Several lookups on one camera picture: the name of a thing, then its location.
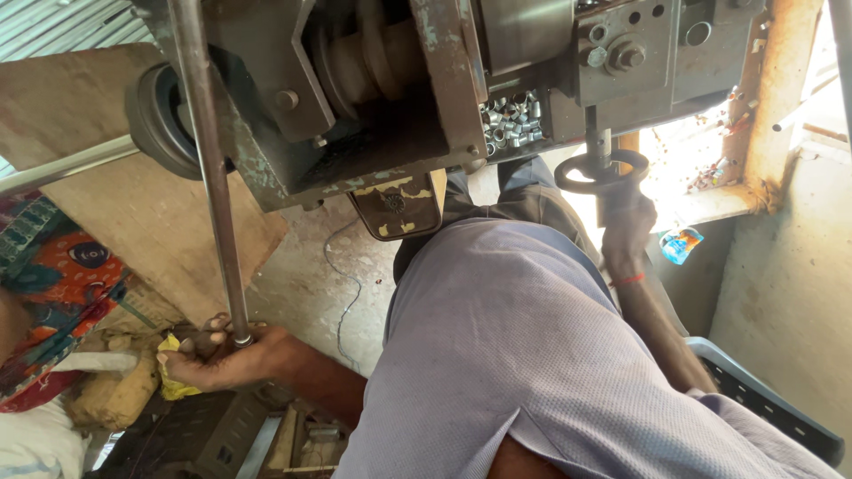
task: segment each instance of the concrete wall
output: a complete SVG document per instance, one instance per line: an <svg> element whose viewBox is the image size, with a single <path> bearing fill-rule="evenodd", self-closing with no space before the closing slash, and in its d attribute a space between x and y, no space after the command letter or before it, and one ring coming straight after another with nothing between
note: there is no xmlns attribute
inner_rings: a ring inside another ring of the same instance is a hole
<svg viewBox="0 0 852 479"><path fill-rule="evenodd" d="M738 220L710 339L849 441L852 161L808 145L784 210ZM847 477L850 455L839 468Z"/></svg>

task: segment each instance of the handwheel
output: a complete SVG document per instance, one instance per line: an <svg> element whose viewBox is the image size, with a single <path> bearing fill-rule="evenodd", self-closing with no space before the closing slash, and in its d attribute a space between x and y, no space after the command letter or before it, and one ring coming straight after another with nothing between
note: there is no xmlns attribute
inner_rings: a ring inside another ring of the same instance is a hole
<svg viewBox="0 0 852 479"><path fill-rule="evenodd" d="M637 184L648 176L648 159L632 150L613 150L610 155L613 162L626 163L633 167L630 173L619 176L611 182L577 182L568 179L568 173L572 170L587 171L589 169L588 154L584 153L573 158L566 159L553 172L556 186L570 193L594 194L606 196L609 193L624 188L630 184Z"/></svg>

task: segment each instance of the plywood sheet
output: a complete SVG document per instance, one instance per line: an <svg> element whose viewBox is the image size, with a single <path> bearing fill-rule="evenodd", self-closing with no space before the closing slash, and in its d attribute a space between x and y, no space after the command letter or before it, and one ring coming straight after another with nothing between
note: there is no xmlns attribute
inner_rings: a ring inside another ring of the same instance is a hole
<svg viewBox="0 0 852 479"><path fill-rule="evenodd" d="M163 61L148 43L0 63L0 155L17 170L128 133L124 88ZM286 233L228 176L244 285ZM42 188L190 321L225 311L204 185L138 153Z"/></svg>

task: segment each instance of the yellow cloth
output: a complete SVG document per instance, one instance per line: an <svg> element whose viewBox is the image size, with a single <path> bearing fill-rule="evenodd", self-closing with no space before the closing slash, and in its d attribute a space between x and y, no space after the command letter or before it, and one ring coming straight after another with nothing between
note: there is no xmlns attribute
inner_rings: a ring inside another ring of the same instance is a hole
<svg viewBox="0 0 852 479"><path fill-rule="evenodd" d="M175 335L169 333L169 336L157 346L157 351L177 351L177 347L180 345L181 342L175 338ZM183 396L201 394L198 388L169 379L169 375L165 371L165 366L162 364L159 365L159 371L160 376L163 378L163 387L160 389L160 392L166 401L177 401L182 399Z"/></svg>

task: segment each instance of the hand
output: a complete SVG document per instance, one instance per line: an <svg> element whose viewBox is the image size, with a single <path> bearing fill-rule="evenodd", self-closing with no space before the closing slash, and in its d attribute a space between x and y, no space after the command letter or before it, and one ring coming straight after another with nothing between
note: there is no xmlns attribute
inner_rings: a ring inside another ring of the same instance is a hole
<svg viewBox="0 0 852 479"><path fill-rule="evenodd" d="M204 392L274 378L288 360L290 333L280 326L254 328L255 342L238 349L227 334L229 323L226 316L217 316L184 339L177 351L160 351L157 360L169 378Z"/></svg>
<svg viewBox="0 0 852 479"><path fill-rule="evenodd" d="M607 229L603 232L601 252L607 269L613 278L635 276L642 271L648 234L657 222L653 201L636 186L622 188L606 197L606 205Z"/></svg>

